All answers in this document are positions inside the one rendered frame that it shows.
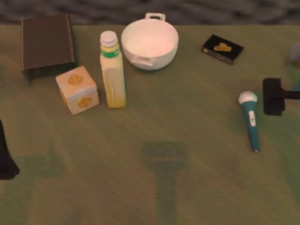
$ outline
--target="dark background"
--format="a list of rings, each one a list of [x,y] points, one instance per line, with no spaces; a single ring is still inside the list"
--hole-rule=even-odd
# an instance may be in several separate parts
[[[298,24],[300,0],[0,0],[0,21],[70,13],[74,24],[129,24],[146,12],[172,24]]]

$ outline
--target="teal microphone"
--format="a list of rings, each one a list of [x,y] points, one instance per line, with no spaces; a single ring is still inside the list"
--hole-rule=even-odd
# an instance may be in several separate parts
[[[255,119],[255,106],[257,102],[257,96],[251,91],[245,91],[240,94],[238,102],[246,118],[252,151],[259,152],[258,131]]]

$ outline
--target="white microphone head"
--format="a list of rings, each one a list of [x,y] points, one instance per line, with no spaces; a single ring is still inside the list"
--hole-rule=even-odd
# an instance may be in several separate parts
[[[251,92],[251,91],[244,91],[242,93],[240,93],[239,95],[239,99],[238,102],[239,104],[243,104],[245,102],[257,102],[257,96],[255,93]]]

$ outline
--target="bottle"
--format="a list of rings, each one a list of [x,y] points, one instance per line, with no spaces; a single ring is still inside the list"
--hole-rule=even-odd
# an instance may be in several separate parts
[[[107,105],[109,108],[123,108],[126,105],[123,59],[115,32],[101,33],[100,50]]]

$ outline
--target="microphone handle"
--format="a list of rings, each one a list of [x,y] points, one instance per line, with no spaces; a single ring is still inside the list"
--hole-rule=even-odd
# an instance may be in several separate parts
[[[256,118],[255,118],[255,112],[250,110],[244,111],[246,121],[247,121],[247,129],[248,129],[248,135],[252,147],[253,152],[259,152],[259,138],[258,138],[258,130],[257,130],[257,124],[256,124]]]

